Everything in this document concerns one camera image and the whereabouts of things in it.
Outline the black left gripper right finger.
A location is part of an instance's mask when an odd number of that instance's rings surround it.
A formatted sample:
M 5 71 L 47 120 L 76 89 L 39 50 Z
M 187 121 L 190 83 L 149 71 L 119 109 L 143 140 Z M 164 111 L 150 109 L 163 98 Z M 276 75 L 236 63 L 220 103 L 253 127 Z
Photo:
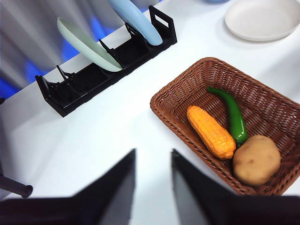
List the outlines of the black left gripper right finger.
M 298 196 L 236 195 L 207 177 L 177 150 L 172 182 L 183 225 L 298 225 Z

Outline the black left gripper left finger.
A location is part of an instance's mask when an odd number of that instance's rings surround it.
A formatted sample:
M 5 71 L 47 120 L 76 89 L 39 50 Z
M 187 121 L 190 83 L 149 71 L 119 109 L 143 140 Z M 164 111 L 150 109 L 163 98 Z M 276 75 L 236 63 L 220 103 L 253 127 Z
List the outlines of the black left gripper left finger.
M 135 149 L 71 197 L 8 199 L 2 225 L 127 225 L 135 191 Z

